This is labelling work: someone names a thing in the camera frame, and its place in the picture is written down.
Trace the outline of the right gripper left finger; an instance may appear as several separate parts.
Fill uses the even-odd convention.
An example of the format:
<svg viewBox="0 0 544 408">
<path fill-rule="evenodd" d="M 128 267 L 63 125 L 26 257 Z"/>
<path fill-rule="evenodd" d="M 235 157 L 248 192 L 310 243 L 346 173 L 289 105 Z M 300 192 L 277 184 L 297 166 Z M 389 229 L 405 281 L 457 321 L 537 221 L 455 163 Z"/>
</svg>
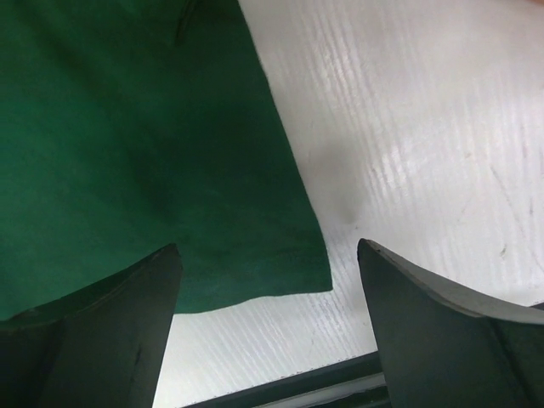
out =
<svg viewBox="0 0 544 408">
<path fill-rule="evenodd" d="M 174 244 L 1 323 L 3 407 L 151 407 L 178 298 Z"/>
</svg>

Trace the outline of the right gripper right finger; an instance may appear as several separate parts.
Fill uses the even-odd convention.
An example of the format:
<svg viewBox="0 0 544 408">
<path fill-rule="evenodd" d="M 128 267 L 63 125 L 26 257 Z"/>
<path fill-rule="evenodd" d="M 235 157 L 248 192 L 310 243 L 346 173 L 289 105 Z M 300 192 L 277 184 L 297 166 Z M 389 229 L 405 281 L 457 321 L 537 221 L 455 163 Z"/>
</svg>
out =
<svg viewBox="0 0 544 408">
<path fill-rule="evenodd" d="M 543 312 L 360 240 L 360 277 L 394 407 L 541 407 Z"/>
</svg>

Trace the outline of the dark green t shirt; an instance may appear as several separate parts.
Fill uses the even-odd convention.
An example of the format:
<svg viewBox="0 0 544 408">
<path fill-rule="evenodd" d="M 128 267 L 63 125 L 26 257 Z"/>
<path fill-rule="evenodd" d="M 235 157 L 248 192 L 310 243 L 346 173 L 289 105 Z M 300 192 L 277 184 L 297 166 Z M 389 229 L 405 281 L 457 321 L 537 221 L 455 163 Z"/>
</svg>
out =
<svg viewBox="0 0 544 408">
<path fill-rule="evenodd" d="M 170 243 L 179 313 L 332 289 L 240 4 L 2 2 L 1 316 Z"/>
</svg>

